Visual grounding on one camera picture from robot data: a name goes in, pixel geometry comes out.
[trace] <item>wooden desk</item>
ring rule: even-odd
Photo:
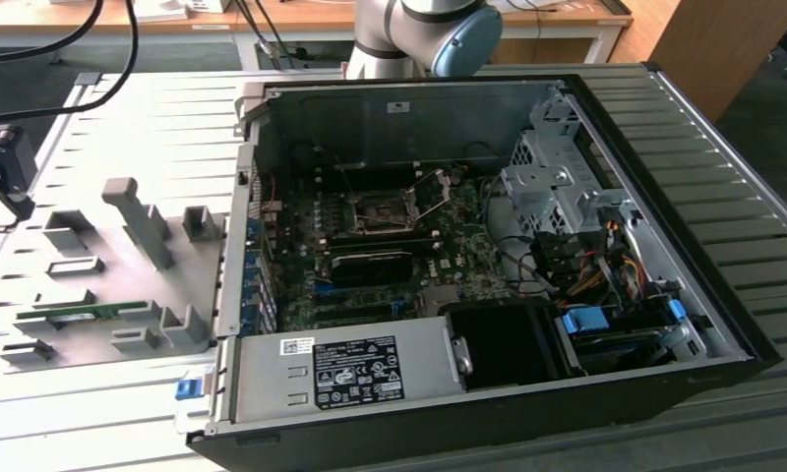
[[[515,0],[514,3],[519,6],[523,4],[519,0]],[[248,4],[257,25],[263,32],[267,32],[269,39],[273,39],[256,3],[253,0],[248,0]],[[268,9],[283,40],[354,40],[354,2],[331,4],[310,0],[290,0],[287,2],[263,0],[263,4]],[[633,18],[629,15],[613,15],[598,0],[573,0],[569,4],[548,6],[546,9],[558,9],[559,11],[539,14],[514,12],[503,15],[503,43],[492,62],[606,62],[618,35],[633,22]],[[256,37],[241,16],[239,17],[237,37],[240,38],[237,46],[243,68],[257,70],[259,64],[253,62]],[[550,44],[536,47],[532,45],[535,39]]]
[[[263,2],[283,40],[354,40],[352,3],[339,5],[310,0]],[[252,0],[249,5],[265,36],[273,40],[273,34]],[[504,15],[503,38],[515,41],[504,43],[502,48],[511,46],[515,55],[508,56],[506,53],[507,60],[498,62],[530,62],[523,56],[531,50],[530,40],[534,38],[581,41],[582,44],[574,46],[578,58],[573,62],[606,62],[621,30],[631,23],[630,16],[613,15],[598,0],[573,0],[570,6],[558,5],[555,8],[561,11],[539,15],[534,12]],[[51,5],[47,0],[0,0],[0,46],[27,47],[59,40],[84,23],[91,9],[91,1]],[[224,14],[192,13],[188,20],[141,24],[140,32],[140,41],[145,43],[235,42],[243,69],[259,70],[256,37],[232,5]],[[107,0],[103,16],[81,44],[127,44],[127,33],[128,19],[123,0]],[[542,53],[539,57],[544,59],[554,56],[548,55],[548,50],[558,50],[551,46],[538,49]]]
[[[52,5],[47,0],[0,0],[0,47],[28,47],[61,39],[87,20],[93,1]],[[140,24],[140,43],[231,42],[239,12],[193,13],[187,20]],[[128,44],[123,0],[107,0],[96,26],[79,44]]]

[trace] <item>green circuit board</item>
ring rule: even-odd
[[[350,289],[331,289],[326,274],[335,255],[315,248],[323,235],[352,236],[351,199],[376,199],[383,193],[286,199],[283,229],[272,235],[272,274],[280,293],[278,329],[298,331],[434,316],[440,300],[447,303],[510,296],[507,278],[479,219],[480,183],[478,179],[462,180],[450,188],[448,202],[423,218],[422,228],[439,232],[440,247],[430,255],[414,257],[410,280]],[[432,195],[418,198],[430,207],[435,205],[436,189],[427,186],[426,193]]]

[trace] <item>barcode sticker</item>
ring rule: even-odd
[[[279,355],[291,356],[294,354],[311,354],[315,345],[314,337],[298,337],[294,339],[282,339],[279,341]]]

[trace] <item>wire bundle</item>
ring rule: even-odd
[[[276,30],[275,22],[272,21],[272,16],[269,15],[268,10],[265,9],[265,6],[263,5],[263,1],[255,0],[255,2],[257,4],[257,8],[263,12],[263,16],[265,17],[265,21],[268,22],[268,26],[272,29],[272,32],[275,33],[275,39],[276,39],[276,44],[279,45],[279,50],[280,50],[282,54],[286,56],[286,58],[288,59],[288,65],[291,66],[291,68],[296,69],[292,54],[288,52],[288,48],[286,47],[286,43],[283,42],[283,39],[279,36],[279,31]],[[265,55],[269,57],[269,60],[272,61],[272,66],[275,67],[275,69],[282,71],[283,67],[279,64],[279,54],[276,54],[275,47],[265,39],[265,36],[263,35],[263,31],[260,30],[260,27],[257,26],[257,23],[253,18],[253,12],[251,11],[251,7],[248,6],[247,0],[233,0],[233,3],[236,4],[236,7],[239,8],[239,12],[241,13],[241,16],[244,17],[245,22],[248,23],[248,26],[251,27],[251,30],[253,31],[253,34],[256,35],[256,37],[259,39],[257,44],[259,44],[260,48],[263,49],[263,52],[265,52]]]

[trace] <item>power cable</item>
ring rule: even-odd
[[[291,57],[291,53],[288,52],[288,48],[286,47],[286,43],[283,42],[283,38],[279,37],[279,31],[276,30],[275,22],[272,22],[272,16],[268,14],[268,10],[263,5],[263,1],[255,0],[255,2],[257,2],[257,7],[260,7],[260,11],[263,12],[263,16],[265,17],[268,26],[272,28],[272,31],[275,32],[276,44],[279,45],[279,48],[282,49],[284,56],[288,58],[288,65],[291,66],[291,69],[296,69],[298,67],[294,64],[294,59]]]
[[[241,16],[245,18],[245,22],[248,23],[248,26],[251,27],[251,30],[253,31],[253,34],[257,37],[257,44],[260,46],[260,48],[263,49],[263,52],[265,52],[265,55],[268,56],[269,60],[272,61],[272,66],[275,67],[275,69],[278,69],[279,71],[282,71],[283,67],[279,64],[279,60],[276,59],[276,55],[275,55],[275,48],[272,47],[272,44],[268,42],[268,40],[265,39],[265,36],[263,35],[263,32],[260,31],[260,27],[257,27],[257,23],[253,19],[253,13],[251,12],[251,7],[248,6],[248,3],[245,0],[233,0],[233,3],[236,4],[236,7],[239,8],[239,12],[241,13]]]
[[[3,113],[0,114],[0,124],[8,123],[16,120],[24,120],[29,118],[40,118],[44,116],[56,116],[64,115],[68,113],[81,113],[84,111],[93,110],[103,106],[105,103],[111,101],[115,95],[121,90],[121,87],[125,85],[128,77],[131,76],[131,72],[133,72],[133,65],[136,63],[136,55],[139,50],[140,44],[140,35],[137,30],[137,21],[136,21],[136,14],[133,12],[133,4],[131,0],[124,0],[125,3],[125,10],[128,12],[128,23],[131,26],[131,49],[128,51],[128,60],[125,62],[124,69],[121,71],[121,75],[119,76],[117,81],[111,87],[111,90],[96,100],[91,103],[85,103],[84,105],[76,106],[60,106],[56,108],[40,108],[37,110],[27,110],[27,111],[16,111],[12,113]]]
[[[43,56],[44,54],[49,54],[59,49],[69,46],[73,42],[76,42],[81,37],[87,34],[91,30],[93,25],[96,24],[96,20],[99,20],[100,15],[103,13],[103,6],[105,4],[105,0],[96,0],[93,4],[93,10],[91,10],[91,15],[88,19],[81,24],[81,26],[69,33],[63,39],[57,40],[55,43],[48,44],[45,46],[33,47],[32,49],[27,49],[24,51],[15,51],[15,52],[4,52],[0,53],[0,63],[1,62],[11,62],[11,61],[20,61],[23,59],[29,59],[32,57]]]

